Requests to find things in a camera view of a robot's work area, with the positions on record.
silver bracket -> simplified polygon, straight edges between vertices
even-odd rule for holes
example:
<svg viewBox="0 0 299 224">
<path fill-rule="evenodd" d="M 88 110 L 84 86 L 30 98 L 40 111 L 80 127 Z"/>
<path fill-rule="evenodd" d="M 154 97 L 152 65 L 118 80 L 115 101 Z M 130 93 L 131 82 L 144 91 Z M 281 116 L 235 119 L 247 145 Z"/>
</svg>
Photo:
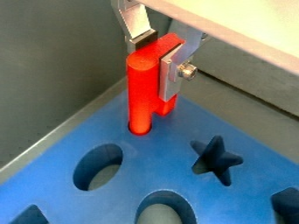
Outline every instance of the silver bracket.
<svg viewBox="0 0 299 224">
<path fill-rule="evenodd" d="M 151 28 L 143 4 L 135 0 L 111 0 L 111 5 L 126 33 L 127 51 L 131 53 L 158 40 L 158 32 Z"/>
<path fill-rule="evenodd" d="M 190 80 L 194 77 L 197 67 L 191 65 L 191 61 L 201 46 L 203 34 L 202 31 L 175 20 L 170 32 L 175 32 L 186 43 L 162 58 L 159 97 L 166 102 L 179 93 L 183 78 Z"/>
</svg>

red cylinder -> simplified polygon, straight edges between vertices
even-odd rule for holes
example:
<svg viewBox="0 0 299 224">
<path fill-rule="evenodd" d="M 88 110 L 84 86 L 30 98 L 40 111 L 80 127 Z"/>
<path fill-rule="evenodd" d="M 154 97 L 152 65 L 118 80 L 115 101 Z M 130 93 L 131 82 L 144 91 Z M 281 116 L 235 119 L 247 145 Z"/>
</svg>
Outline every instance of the red cylinder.
<svg viewBox="0 0 299 224">
<path fill-rule="evenodd" d="M 128 127 L 136 135 L 150 131 L 154 112 L 166 116 L 174 109 L 176 96 L 168 102 L 159 98 L 160 58 L 183 43 L 168 33 L 127 57 Z"/>
</svg>

screw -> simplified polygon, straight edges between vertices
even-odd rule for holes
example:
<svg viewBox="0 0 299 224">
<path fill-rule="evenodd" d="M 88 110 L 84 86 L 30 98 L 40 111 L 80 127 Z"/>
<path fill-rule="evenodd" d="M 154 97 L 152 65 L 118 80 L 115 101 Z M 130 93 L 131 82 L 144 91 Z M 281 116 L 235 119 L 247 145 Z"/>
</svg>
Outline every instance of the screw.
<svg viewBox="0 0 299 224">
<path fill-rule="evenodd" d="M 205 40 L 209 36 L 210 36 L 209 33 L 205 32 L 201 36 L 201 40 Z"/>
<path fill-rule="evenodd" d="M 190 81 L 195 75 L 197 75 L 197 71 L 198 71 L 198 67 L 195 65 L 191 64 L 190 61 L 183 62 L 179 65 L 179 76 L 183 77 L 187 81 Z"/>
</svg>

gray wall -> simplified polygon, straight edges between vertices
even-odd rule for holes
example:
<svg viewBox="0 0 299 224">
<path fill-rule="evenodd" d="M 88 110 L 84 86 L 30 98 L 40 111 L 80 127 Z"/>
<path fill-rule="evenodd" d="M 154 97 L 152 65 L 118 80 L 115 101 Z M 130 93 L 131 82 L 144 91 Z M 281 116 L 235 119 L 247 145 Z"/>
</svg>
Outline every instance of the gray wall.
<svg viewBox="0 0 299 224">
<path fill-rule="evenodd" d="M 198 68 L 299 117 L 299 75 L 210 38 L 194 56 Z"/>
<path fill-rule="evenodd" d="M 126 75 L 126 50 L 108 0 L 0 1 L 0 167 Z"/>
</svg>

oval hole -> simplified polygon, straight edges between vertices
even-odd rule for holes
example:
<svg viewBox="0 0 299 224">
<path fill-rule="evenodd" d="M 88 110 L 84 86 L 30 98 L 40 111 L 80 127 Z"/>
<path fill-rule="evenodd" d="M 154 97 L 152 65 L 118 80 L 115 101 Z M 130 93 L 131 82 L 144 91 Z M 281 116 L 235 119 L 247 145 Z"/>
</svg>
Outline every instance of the oval hole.
<svg viewBox="0 0 299 224">
<path fill-rule="evenodd" d="M 175 192 L 151 193 L 143 200 L 135 216 L 136 224 L 197 224 L 193 207 Z"/>
<path fill-rule="evenodd" d="M 103 186 L 116 175 L 123 162 L 123 151 L 112 143 L 100 145 L 79 161 L 74 172 L 74 184 L 83 191 Z"/>
<path fill-rule="evenodd" d="M 151 205 L 138 218 L 136 224 L 183 224 L 179 214 L 170 206 L 163 204 Z"/>
</svg>

